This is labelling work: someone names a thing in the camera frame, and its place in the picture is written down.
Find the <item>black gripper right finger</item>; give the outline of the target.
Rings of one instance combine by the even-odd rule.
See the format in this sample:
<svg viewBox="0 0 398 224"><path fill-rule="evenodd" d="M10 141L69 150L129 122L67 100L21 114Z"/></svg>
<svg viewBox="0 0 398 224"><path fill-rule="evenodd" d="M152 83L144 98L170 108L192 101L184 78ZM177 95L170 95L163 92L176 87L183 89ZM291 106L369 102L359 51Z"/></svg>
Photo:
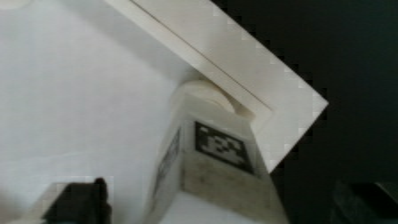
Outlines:
<svg viewBox="0 0 398 224"><path fill-rule="evenodd" d="M398 182L337 182L330 224L398 224Z"/></svg>

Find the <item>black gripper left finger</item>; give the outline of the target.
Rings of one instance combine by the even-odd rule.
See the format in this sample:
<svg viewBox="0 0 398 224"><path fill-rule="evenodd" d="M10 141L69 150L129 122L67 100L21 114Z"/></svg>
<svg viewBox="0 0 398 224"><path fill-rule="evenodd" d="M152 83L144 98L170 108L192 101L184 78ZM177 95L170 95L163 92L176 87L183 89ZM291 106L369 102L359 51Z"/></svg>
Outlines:
<svg viewBox="0 0 398 224"><path fill-rule="evenodd" d="M112 206L103 178L69 183L42 215L44 224L112 224Z"/></svg>

